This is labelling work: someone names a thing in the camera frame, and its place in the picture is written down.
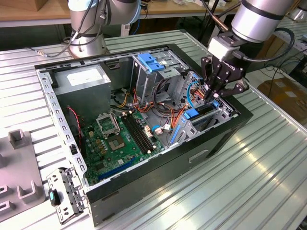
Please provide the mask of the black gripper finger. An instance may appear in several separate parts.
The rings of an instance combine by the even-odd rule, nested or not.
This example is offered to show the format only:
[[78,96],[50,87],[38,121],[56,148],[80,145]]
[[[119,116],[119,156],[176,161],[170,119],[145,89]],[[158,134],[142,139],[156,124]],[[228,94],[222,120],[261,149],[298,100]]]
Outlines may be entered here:
[[205,82],[206,94],[205,99],[213,98],[213,94],[216,92],[216,74],[214,72],[214,65],[213,65],[213,56],[206,56],[201,58],[201,71],[202,71],[202,78]]
[[232,95],[237,95],[240,93],[243,93],[248,90],[248,84],[244,80],[239,80],[235,83],[234,87],[232,89],[220,89],[216,93],[220,97],[227,97]]

